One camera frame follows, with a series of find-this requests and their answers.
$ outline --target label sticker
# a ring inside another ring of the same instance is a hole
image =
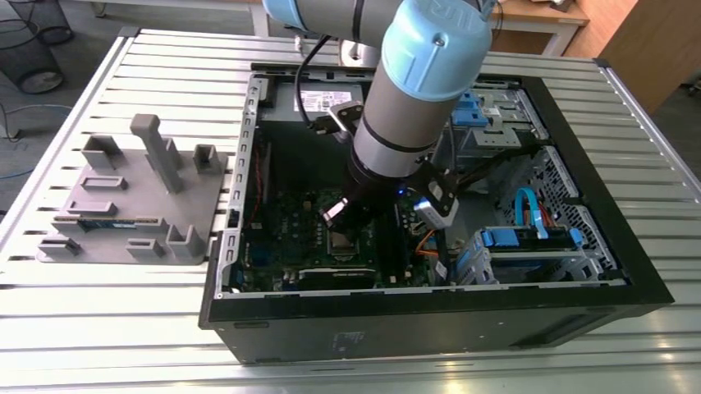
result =
[[[438,275],[440,275],[440,277],[444,279],[446,276],[448,275],[448,269],[446,268],[444,265],[442,265],[440,262],[435,263],[435,272],[438,273]]]
[[[351,92],[301,91],[301,102],[307,112],[325,112],[333,105],[348,103],[351,100]],[[292,103],[295,104],[295,112],[299,112],[296,100],[292,100]]]
[[[487,117],[499,117],[499,116],[502,116],[502,113],[499,112],[496,107],[494,107],[494,108],[482,108],[482,113]]]
[[[344,353],[352,350],[363,341],[364,331],[358,332],[339,332],[332,336],[332,349],[337,353]]]

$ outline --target open computer tower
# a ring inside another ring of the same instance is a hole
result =
[[[241,363],[556,346],[673,302],[539,78],[480,76],[454,112],[455,142],[443,131],[435,145],[432,163],[444,165],[454,148],[463,172],[542,145],[460,195],[442,263],[423,249],[432,238],[410,190],[356,239],[325,229],[319,210],[337,198],[348,136],[301,123],[293,66],[252,68],[200,313]],[[311,66],[308,115],[362,103],[372,72]],[[536,199],[530,208],[519,190]],[[547,240],[523,219],[535,206]]]

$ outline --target circuit board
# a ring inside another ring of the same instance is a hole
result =
[[[319,211],[335,204],[340,196],[339,189],[285,191],[261,204],[245,229],[245,291],[296,290],[295,282],[301,275],[320,275],[324,270],[363,276],[372,286],[398,284],[395,279],[383,279],[387,275],[382,274],[379,264],[375,224],[366,226],[352,241],[325,228]],[[399,226],[410,238],[411,229],[420,223],[411,208],[414,200],[407,192],[398,202]],[[400,279],[407,277],[411,283],[423,280],[420,264],[407,262],[406,267],[410,273]]]

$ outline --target gray floor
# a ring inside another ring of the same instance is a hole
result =
[[[110,4],[106,8],[108,17],[97,19],[85,2],[61,1],[61,4],[76,32],[76,38],[53,49],[65,74],[64,85],[48,94],[25,95],[17,93],[0,76],[0,102],[8,110],[37,103],[70,106],[124,25],[164,30],[252,34],[252,22],[247,12]],[[0,0],[0,20],[14,17],[8,4]],[[273,25],[272,34],[289,35],[289,32],[281,26]],[[9,117],[9,128],[22,130],[22,139],[17,144],[10,144],[0,138],[0,176],[24,172],[34,166],[62,119],[64,112],[46,109],[28,110]],[[699,175],[701,156],[695,153],[701,152],[701,97],[689,98],[685,91],[679,90],[657,112],[654,120],[691,170]],[[0,180],[0,210],[9,208],[25,180],[25,176]]]

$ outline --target light blue joint cap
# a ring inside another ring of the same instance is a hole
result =
[[[275,21],[280,21],[285,25],[305,30],[301,18],[299,17],[299,11],[296,10],[295,0],[263,0],[263,7],[265,8],[267,15],[269,15]]]
[[[463,0],[404,0],[382,41],[382,65],[412,98],[440,102],[472,87],[491,29]]]

